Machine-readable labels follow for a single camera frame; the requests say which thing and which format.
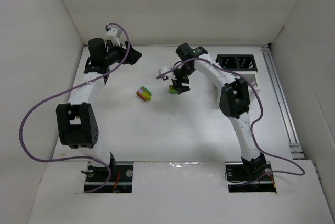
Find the lime green lego pair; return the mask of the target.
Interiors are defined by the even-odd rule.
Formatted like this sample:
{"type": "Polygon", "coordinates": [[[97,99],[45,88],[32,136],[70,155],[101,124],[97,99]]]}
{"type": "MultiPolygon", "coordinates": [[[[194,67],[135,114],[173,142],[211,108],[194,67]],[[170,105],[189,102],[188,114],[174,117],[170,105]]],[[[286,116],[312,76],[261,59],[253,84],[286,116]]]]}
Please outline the lime green lego pair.
{"type": "Polygon", "coordinates": [[[172,86],[172,85],[170,85],[170,86],[169,86],[169,93],[170,93],[170,94],[177,94],[177,93],[178,93],[178,91],[177,91],[177,90],[175,90],[175,89],[173,88],[173,86],[172,86]]]}

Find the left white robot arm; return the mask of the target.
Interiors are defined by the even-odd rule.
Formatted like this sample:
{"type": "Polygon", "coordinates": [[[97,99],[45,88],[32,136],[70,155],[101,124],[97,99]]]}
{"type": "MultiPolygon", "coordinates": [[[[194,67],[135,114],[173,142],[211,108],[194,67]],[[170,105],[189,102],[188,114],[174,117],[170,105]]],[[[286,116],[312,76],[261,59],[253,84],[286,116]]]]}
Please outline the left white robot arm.
{"type": "Polygon", "coordinates": [[[92,103],[106,85],[110,66],[115,63],[134,65],[142,54],[130,42],[114,45],[111,40],[93,38],[88,41],[88,57],[83,75],[84,86],[78,88],[65,104],[56,107],[59,139],[62,145],[80,149],[83,155],[107,164],[115,174],[115,158],[109,151],[98,145],[99,128],[92,103]]]}

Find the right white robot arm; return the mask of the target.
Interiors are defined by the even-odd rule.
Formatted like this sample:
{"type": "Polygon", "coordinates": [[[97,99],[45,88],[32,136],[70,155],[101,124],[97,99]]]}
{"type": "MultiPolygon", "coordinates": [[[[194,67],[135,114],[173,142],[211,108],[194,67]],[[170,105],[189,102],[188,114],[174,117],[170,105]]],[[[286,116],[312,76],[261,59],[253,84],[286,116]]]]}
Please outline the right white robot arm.
{"type": "Polygon", "coordinates": [[[219,65],[203,47],[192,49],[188,43],[184,43],[177,47],[176,54],[183,65],[173,70],[172,88],[178,94],[189,91],[189,76],[195,71],[204,74],[217,87],[219,108],[232,123],[239,141],[246,179],[256,179],[265,171],[267,163],[252,138],[247,81],[236,74],[220,71],[219,65]]]}

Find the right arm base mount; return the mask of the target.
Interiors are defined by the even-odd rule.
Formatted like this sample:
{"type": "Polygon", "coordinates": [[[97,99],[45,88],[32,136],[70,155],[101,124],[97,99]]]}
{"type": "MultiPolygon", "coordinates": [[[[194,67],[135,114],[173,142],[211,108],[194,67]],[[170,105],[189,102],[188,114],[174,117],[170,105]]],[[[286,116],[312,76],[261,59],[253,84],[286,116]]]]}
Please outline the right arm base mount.
{"type": "Polygon", "coordinates": [[[225,163],[225,179],[228,183],[228,192],[230,193],[276,193],[276,185],[273,175],[266,174],[272,170],[270,162],[254,175],[248,175],[242,162],[225,163]]]}

